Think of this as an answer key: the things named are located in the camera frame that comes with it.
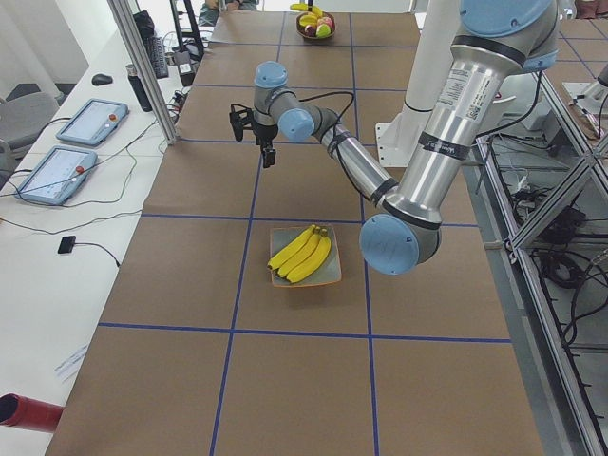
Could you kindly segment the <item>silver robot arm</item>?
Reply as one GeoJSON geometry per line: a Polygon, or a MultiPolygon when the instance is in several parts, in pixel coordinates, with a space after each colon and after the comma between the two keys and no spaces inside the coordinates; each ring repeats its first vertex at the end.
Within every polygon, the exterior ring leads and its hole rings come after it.
{"type": "Polygon", "coordinates": [[[450,44],[452,63],[405,173],[394,179],[330,109],[305,103],[286,86],[286,68],[257,66],[255,132],[268,126],[292,142],[316,138],[353,186],[384,214],[360,233],[364,259],[385,275],[400,275],[430,259],[441,243],[440,207],[480,133],[504,79],[542,71],[557,56],[555,1],[463,1],[450,44]]]}

